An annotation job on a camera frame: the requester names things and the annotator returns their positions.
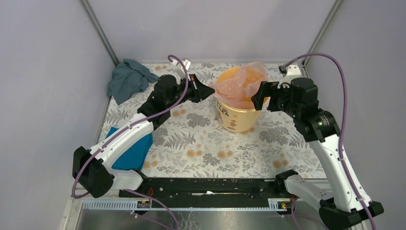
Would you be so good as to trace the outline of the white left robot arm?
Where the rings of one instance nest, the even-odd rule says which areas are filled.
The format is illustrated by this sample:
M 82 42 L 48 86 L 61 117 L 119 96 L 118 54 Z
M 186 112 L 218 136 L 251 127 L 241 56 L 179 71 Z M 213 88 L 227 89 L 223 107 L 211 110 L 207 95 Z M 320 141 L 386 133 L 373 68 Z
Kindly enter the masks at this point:
M 94 198 L 109 190 L 126 189 L 137 197 L 146 195 L 149 185 L 143 181 L 139 169 L 135 166 L 119 169 L 115 163 L 138 141 L 151 137 L 152 132 L 170 117 L 171 109 L 186 101 L 199 103 L 214 92 L 194 74 L 180 83 L 172 75 L 159 77 L 147 100 L 124 126 L 89 149 L 79 147 L 74 151 L 72 197 L 81 197 L 75 193 L 78 184 Z

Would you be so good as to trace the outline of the yellow trash bin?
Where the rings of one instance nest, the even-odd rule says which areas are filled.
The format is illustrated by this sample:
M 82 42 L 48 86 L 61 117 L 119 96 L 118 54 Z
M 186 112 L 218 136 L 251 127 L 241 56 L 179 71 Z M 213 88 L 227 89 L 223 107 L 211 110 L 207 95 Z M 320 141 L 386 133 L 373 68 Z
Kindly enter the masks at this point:
M 245 132 L 257 122 L 262 111 L 237 109 L 216 99 L 217 119 L 220 125 L 232 132 Z

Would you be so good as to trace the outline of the pink plastic trash bag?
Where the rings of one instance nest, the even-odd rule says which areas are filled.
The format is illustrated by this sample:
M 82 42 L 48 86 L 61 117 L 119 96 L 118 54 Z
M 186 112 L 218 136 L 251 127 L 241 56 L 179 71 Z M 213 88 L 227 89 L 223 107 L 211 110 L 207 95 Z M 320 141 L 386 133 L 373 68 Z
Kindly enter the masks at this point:
M 217 100 L 237 109 L 253 109 L 251 97 L 258 92 L 261 82 L 268 80 L 265 63 L 256 61 L 227 69 L 211 87 Z

